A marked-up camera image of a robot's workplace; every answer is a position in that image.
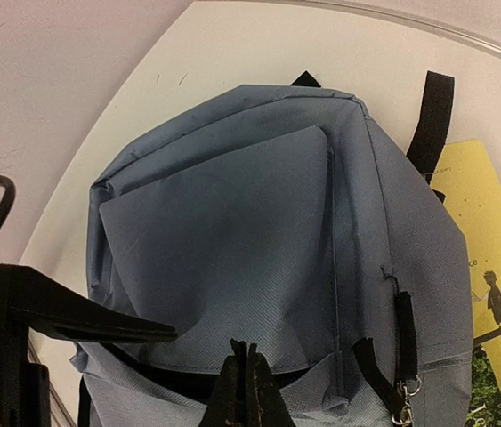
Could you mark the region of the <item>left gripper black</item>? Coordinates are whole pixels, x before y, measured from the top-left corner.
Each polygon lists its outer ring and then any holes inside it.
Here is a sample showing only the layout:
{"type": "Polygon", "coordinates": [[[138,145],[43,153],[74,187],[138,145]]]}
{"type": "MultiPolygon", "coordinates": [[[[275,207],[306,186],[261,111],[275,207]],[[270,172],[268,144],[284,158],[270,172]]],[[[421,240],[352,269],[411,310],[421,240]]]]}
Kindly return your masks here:
{"type": "Polygon", "coordinates": [[[28,328],[72,342],[171,342],[172,326],[109,310],[29,266],[0,265],[0,426],[48,426],[48,369],[28,360],[28,328]]]}

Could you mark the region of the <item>green fantasy cover book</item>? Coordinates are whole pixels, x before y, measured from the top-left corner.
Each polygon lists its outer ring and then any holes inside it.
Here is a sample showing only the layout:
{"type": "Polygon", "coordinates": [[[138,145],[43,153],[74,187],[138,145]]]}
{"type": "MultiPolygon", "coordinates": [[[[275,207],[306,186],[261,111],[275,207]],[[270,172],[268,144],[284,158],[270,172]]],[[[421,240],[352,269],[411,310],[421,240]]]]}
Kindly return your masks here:
{"type": "Polygon", "coordinates": [[[501,427],[501,391],[481,346],[473,349],[471,400],[465,427],[501,427]]]}

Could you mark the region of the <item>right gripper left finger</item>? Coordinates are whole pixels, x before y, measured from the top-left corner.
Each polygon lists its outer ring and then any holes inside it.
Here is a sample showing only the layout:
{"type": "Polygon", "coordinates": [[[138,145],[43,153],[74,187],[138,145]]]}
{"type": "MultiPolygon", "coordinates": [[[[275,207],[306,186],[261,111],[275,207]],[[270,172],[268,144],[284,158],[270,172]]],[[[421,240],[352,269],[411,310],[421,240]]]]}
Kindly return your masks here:
{"type": "Polygon", "coordinates": [[[223,362],[213,392],[206,405],[200,427],[246,425],[246,364],[248,348],[245,342],[230,340],[233,354],[223,362]]]}

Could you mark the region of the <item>blue student backpack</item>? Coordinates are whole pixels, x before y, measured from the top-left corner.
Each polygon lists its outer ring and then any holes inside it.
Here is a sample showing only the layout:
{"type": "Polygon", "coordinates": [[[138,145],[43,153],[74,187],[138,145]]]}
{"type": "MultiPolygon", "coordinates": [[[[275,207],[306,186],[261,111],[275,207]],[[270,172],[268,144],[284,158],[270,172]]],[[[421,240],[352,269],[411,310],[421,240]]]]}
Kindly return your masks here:
{"type": "Polygon", "coordinates": [[[81,426],[199,426],[230,340],[295,426],[461,426],[465,237],[430,181],[455,81],[429,73],[402,151],[306,75],[242,85],[127,145],[91,185],[88,294],[171,342],[80,342],[81,426]]]}

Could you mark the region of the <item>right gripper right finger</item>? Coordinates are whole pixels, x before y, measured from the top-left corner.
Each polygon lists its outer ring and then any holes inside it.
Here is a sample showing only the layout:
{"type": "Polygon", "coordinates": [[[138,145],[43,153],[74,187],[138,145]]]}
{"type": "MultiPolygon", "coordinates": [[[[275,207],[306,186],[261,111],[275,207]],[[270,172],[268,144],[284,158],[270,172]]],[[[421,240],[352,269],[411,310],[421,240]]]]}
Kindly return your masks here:
{"type": "Polygon", "coordinates": [[[255,343],[249,346],[246,359],[246,426],[295,426],[270,366],[255,343]]]}

